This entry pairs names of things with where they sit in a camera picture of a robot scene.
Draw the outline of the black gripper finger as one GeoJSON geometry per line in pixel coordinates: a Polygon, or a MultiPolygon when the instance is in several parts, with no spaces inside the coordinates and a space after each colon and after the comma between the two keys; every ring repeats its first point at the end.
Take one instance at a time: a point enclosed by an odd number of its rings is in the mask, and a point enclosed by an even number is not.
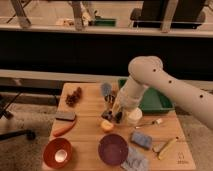
{"type": "Polygon", "coordinates": [[[120,121],[121,121],[121,119],[122,119],[122,115],[123,115],[122,112],[118,112],[118,113],[115,115],[115,122],[116,122],[116,123],[120,123],[120,121]]]}

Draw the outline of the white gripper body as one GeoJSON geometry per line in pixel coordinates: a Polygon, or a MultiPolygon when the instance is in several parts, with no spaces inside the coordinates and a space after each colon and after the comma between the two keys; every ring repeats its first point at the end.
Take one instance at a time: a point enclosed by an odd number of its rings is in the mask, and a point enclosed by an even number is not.
{"type": "Polygon", "coordinates": [[[112,107],[112,115],[115,116],[120,110],[132,111],[137,106],[138,102],[135,99],[117,97],[112,107]]]}

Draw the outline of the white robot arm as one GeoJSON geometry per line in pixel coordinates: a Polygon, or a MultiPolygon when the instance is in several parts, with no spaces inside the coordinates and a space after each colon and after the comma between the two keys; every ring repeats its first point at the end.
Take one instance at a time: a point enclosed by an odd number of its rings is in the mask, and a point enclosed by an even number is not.
{"type": "Polygon", "coordinates": [[[113,114],[121,108],[129,111],[137,108],[145,91],[152,87],[213,130],[213,95],[167,74],[159,57],[135,57],[128,71],[129,77],[113,104],[113,114]]]}

